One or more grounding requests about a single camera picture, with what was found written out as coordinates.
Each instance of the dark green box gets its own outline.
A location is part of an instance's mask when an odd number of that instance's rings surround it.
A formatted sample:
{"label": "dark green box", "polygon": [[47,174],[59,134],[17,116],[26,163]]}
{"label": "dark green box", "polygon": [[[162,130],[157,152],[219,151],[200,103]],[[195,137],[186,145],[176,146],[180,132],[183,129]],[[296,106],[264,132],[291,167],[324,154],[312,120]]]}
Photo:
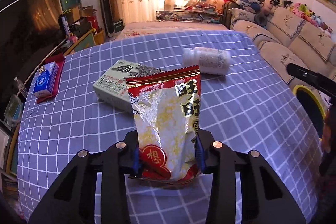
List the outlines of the dark green box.
{"label": "dark green box", "polygon": [[114,31],[121,32],[124,29],[124,22],[122,19],[118,19],[116,22],[113,23]]}

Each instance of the tower fan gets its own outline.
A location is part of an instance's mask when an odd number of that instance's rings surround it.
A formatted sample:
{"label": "tower fan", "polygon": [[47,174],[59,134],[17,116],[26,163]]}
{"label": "tower fan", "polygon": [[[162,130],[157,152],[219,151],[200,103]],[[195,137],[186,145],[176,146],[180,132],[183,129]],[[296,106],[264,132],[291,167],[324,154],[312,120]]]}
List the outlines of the tower fan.
{"label": "tower fan", "polygon": [[105,33],[108,37],[113,37],[115,31],[114,31],[110,0],[99,0],[99,1],[100,1],[101,14],[104,22]]}

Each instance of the yellow-rimmed round object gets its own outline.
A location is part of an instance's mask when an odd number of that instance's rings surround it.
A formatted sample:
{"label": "yellow-rimmed round object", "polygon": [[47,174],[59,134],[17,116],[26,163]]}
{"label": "yellow-rimmed round object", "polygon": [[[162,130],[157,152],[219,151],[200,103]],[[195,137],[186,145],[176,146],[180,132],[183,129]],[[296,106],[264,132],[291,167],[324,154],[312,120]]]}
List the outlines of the yellow-rimmed round object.
{"label": "yellow-rimmed round object", "polygon": [[319,137],[322,138],[324,118],[326,117],[322,104],[315,94],[304,85],[296,85],[293,88],[293,94],[307,112]]}

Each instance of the gold chinese character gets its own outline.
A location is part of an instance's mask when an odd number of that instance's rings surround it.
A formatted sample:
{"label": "gold chinese character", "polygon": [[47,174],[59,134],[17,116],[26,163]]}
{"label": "gold chinese character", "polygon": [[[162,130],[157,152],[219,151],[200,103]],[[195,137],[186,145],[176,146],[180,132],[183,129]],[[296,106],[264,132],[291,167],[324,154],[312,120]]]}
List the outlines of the gold chinese character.
{"label": "gold chinese character", "polygon": [[159,154],[157,150],[149,150],[149,153],[147,154],[148,158],[152,160],[155,164],[159,164],[161,159],[159,158]]}

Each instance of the sofa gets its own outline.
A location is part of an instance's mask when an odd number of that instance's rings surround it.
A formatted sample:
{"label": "sofa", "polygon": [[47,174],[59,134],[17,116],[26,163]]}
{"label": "sofa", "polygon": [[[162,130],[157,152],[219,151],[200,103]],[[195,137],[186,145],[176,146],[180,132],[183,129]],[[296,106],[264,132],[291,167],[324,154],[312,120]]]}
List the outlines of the sofa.
{"label": "sofa", "polygon": [[[230,13],[230,29],[245,32],[291,90],[296,85],[310,86],[287,73],[288,63],[336,79],[335,42],[310,22],[280,6],[272,8],[266,29],[254,23],[253,13],[237,8],[231,9]],[[319,92],[313,87],[310,90],[326,110],[327,104]]]}

